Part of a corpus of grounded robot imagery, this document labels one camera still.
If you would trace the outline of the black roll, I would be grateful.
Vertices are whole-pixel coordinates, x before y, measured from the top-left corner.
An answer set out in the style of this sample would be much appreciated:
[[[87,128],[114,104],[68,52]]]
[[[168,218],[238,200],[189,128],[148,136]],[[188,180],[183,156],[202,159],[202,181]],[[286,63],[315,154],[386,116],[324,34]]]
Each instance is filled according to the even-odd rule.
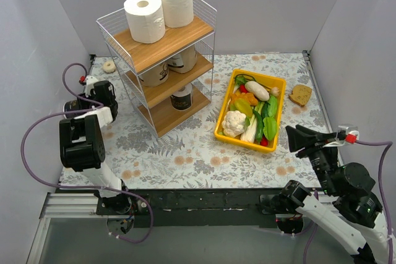
[[[71,101],[67,101],[64,106],[62,111],[64,113],[67,113],[64,115],[64,118],[70,119],[70,118],[75,118],[80,115],[79,111],[81,110],[81,105],[80,101],[78,99],[74,99]]]
[[[192,84],[183,86],[170,96],[171,105],[178,111],[184,111],[192,106]]]

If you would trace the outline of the brown printed paper roll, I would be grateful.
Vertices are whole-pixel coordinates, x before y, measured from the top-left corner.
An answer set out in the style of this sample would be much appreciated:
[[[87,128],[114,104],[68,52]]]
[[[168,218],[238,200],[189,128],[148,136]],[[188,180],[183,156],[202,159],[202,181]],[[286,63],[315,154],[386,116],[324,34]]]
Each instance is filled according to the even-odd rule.
[[[197,52],[194,45],[184,49],[167,60],[170,70],[184,74],[193,69],[197,62]]]

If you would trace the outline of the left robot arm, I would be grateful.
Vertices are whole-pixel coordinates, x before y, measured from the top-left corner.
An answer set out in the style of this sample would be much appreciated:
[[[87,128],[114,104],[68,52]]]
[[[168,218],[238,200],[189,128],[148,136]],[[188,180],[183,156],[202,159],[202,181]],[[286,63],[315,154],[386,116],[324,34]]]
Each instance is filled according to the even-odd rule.
[[[118,192],[126,190],[126,186],[105,162],[101,132],[118,115],[114,86],[92,76],[84,77],[82,84],[84,92],[65,103],[67,115],[59,122],[61,162],[98,187],[97,197],[102,199],[105,208],[123,215],[130,211],[132,200]]]

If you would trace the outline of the white paper towel roll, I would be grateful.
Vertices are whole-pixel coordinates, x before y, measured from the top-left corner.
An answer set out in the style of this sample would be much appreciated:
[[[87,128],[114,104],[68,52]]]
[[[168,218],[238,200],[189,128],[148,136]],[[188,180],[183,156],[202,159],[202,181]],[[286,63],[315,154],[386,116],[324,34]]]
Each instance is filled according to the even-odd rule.
[[[194,20],[193,0],[161,0],[165,25],[179,28]]]
[[[152,44],[165,35],[161,0],[125,0],[124,10],[133,40]]]

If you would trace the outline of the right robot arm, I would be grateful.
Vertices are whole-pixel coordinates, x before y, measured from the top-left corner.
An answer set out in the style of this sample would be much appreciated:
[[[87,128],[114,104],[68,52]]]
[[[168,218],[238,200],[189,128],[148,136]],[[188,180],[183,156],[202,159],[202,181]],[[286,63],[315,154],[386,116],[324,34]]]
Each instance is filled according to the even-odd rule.
[[[302,183],[288,181],[279,194],[260,196],[263,213],[301,214],[336,239],[355,263],[395,263],[395,236],[385,197],[372,191],[381,185],[360,163],[338,163],[338,147],[360,143],[356,127],[339,126],[321,133],[301,125],[287,126],[288,144],[297,158],[308,158],[323,192],[336,200],[336,213]]]

